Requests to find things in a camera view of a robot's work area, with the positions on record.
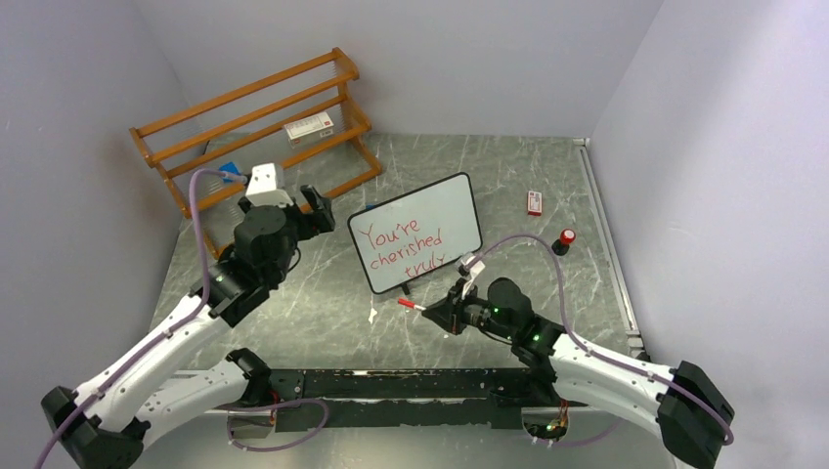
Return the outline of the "red and white marker pen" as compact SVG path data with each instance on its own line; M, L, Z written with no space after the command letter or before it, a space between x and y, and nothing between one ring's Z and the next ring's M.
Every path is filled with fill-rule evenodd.
M406 299L406 298L399 298L397 300L397 303L399 305L407 308L407 309L414 310L414 311L422 312L422 311L426 310L426 308L424 306L418 305L417 303L415 303L415 302L413 302L409 299Z

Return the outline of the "small whiteboard with black frame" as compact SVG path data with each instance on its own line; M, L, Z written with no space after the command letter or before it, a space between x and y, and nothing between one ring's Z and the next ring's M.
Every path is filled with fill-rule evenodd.
M347 219L369 289L382 294L483 245L472 181L458 172Z

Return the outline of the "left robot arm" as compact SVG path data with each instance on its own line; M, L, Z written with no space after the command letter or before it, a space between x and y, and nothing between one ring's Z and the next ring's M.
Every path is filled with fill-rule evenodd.
M41 406L61 445L81 468L128 468L161 436L214 407L271 403L271 370L252 351L230 352L173 386L165 381L190 355L239 325L284 282L298 245L335 228L329 198L305 185L303 212L282 191L248 193L234 241L202 282L127 354L75 389L57 386Z

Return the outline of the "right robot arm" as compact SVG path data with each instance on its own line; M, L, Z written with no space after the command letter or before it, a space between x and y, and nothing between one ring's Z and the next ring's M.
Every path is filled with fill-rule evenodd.
M474 327L505 340L532 372L527 389L536 403L560 398L611 413L655 435L675 460L693 468L714 467L731 442L734 409L697 364L644 362L570 334L536 314L506 277L494 280L483 298L464 287L459 280L420 313L453 335Z

